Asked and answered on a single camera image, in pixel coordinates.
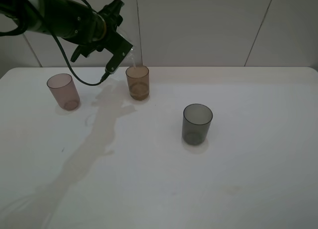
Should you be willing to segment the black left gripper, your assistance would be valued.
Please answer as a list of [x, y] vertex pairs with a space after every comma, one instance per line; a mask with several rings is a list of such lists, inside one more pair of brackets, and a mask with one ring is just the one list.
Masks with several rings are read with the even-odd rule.
[[80, 55], [87, 58], [90, 53], [101, 52], [103, 49], [111, 53], [124, 52], [124, 38], [117, 32], [117, 27], [123, 21], [120, 15], [123, 6], [122, 0], [113, 0], [99, 12], [95, 12], [90, 6], [85, 8], [89, 19], [89, 37], [86, 45], [78, 45], [74, 50], [71, 56], [72, 63]]

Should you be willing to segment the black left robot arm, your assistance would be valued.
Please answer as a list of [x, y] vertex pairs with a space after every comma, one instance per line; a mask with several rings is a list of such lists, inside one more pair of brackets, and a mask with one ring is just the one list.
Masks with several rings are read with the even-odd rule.
[[112, 54], [110, 64], [120, 64], [131, 44], [118, 32], [123, 21], [120, 14], [124, 3], [113, 0], [95, 11], [86, 0], [0, 0], [0, 12], [17, 24], [2, 36], [16, 36], [25, 31], [55, 35], [77, 46], [71, 56], [75, 62], [80, 55], [107, 50]]

